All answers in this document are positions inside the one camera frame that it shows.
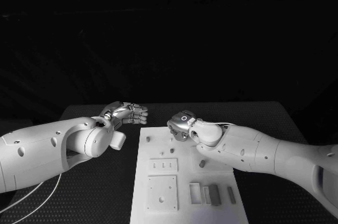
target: table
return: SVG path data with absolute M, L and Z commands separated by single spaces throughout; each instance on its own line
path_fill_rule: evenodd
M 278 102 L 145 104 L 150 109 L 146 126 L 124 125 L 122 151 L 109 148 L 100 158 L 80 164 L 63 175 L 60 188 L 45 206 L 21 223 L 127 224 L 132 218 L 140 127 L 163 127 L 182 110 L 212 122 L 232 122 L 283 140 L 307 143 L 301 131 Z M 97 116 L 106 105 L 70 106 L 61 120 Z M 268 174 L 235 170 L 238 187 L 251 224 L 338 224 L 313 195 L 291 181 Z M 50 196 L 58 177 L 4 214 L 11 224 L 28 215 Z M 18 191 L 14 202 L 35 187 Z

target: white board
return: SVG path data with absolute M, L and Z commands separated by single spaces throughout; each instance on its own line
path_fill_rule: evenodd
M 198 163 L 205 158 L 204 156 L 201 157 L 201 154 L 196 154 L 195 148 L 192 148 L 196 146 L 196 142 L 192 139 L 186 142 L 179 142 L 175 138 L 170 140 L 172 138 L 173 135 L 168 127 L 142 128 L 132 224 L 248 224 L 232 167 L 208 160 L 205 168 L 209 171 L 205 173 Z M 178 159 L 178 172 L 166 171 L 153 174 L 150 171 L 152 159 Z M 147 211 L 149 176 L 176 176 L 176 212 Z M 191 183 L 201 184 L 202 205 L 192 204 Z M 221 206 L 206 204 L 204 187 L 212 184 L 219 186 Z M 228 187 L 234 189 L 237 204 L 232 204 Z

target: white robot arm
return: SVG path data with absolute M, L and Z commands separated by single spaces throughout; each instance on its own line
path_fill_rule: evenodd
M 168 122 L 179 141 L 191 137 L 199 152 L 247 171 L 296 182 L 338 217 L 338 145 L 311 146 L 280 140 L 231 123 L 211 123 L 182 111 Z
M 40 184 L 100 157 L 126 141 L 124 123 L 147 124 L 147 107 L 114 102 L 100 116 L 81 117 L 8 133 L 0 139 L 0 193 Z

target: cable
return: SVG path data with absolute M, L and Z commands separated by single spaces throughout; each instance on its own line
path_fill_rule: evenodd
M 4 213 L 8 209 L 11 209 L 14 206 L 17 206 L 31 196 L 31 194 L 37 191 L 37 189 L 42 186 L 42 184 L 44 184 L 44 182 L 38 185 L 38 187 L 34 189 L 34 191 L 28 195 L 24 196 L 24 198 L 17 203 L 14 203 L 6 209 L 4 209 L 0 211 L 0 213 Z
M 35 211 L 34 211 L 29 215 L 27 215 L 21 220 L 18 220 L 18 221 L 17 221 L 15 223 L 12 223 L 12 224 L 19 223 L 19 222 L 21 222 L 28 216 L 31 216 L 31 215 L 41 209 L 41 207 L 45 205 L 45 203 L 48 202 L 51 196 L 52 196 L 54 193 L 55 193 L 57 187 L 58 187 L 58 185 L 60 185 L 61 178 L 63 178 L 63 174 L 61 174 L 61 176 L 60 176 L 60 179 L 58 179 L 58 182 L 57 182 L 57 185 L 55 185 L 55 189 L 54 189 L 54 191 L 52 191 L 52 193 L 51 193 L 48 199 L 47 199 L 47 200 L 44 201 L 44 203 L 41 204 L 41 206 L 35 209 Z
M 227 123 L 227 122 L 218 122 L 218 123 L 208 122 L 208 121 L 204 121 L 201 118 L 198 119 L 198 122 L 205 124 L 205 125 L 237 125 L 237 124 Z

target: dark background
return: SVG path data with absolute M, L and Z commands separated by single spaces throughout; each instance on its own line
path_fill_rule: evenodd
M 2 134 L 74 104 L 278 101 L 310 143 L 337 143 L 337 12 L 338 0 L 0 0 Z

